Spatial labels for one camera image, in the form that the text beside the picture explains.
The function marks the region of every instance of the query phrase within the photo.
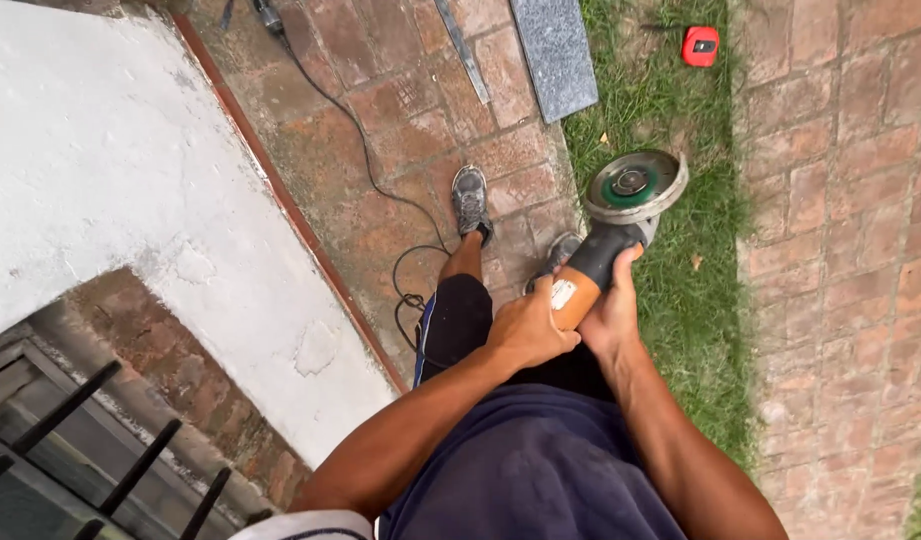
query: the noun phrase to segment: grinder disc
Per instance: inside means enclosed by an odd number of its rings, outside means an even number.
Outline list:
[[[690,179],[680,161],[660,150],[625,153],[591,179],[584,207],[591,218],[614,225],[638,223],[668,209]]]

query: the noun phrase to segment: orange grinder handle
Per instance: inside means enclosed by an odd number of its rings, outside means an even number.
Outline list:
[[[636,246],[640,249],[639,257],[646,244],[647,238],[636,224],[610,225],[594,221],[587,238],[553,277],[550,293],[553,324],[563,331],[574,330],[600,293],[613,284],[617,255]]]

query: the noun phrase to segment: gray granite slab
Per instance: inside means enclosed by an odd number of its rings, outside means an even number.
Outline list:
[[[510,0],[544,121],[597,103],[597,80],[577,0]]]

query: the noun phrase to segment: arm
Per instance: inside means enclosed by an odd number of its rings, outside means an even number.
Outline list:
[[[627,250],[614,263],[614,286],[577,330],[600,363],[637,452],[665,505],[691,538],[786,539],[750,478],[704,437],[657,373],[637,329]]]
[[[437,444],[487,392],[524,367],[574,349],[550,312],[552,278],[497,313],[490,337],[361,424],[313,472],[289,511],[354,510],[375,520],[410,484]]]

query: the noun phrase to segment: white wall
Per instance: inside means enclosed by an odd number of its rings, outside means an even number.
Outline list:
[[[0,332],[125,264],[311,466],[394,396],[172,31],[0,0]]]

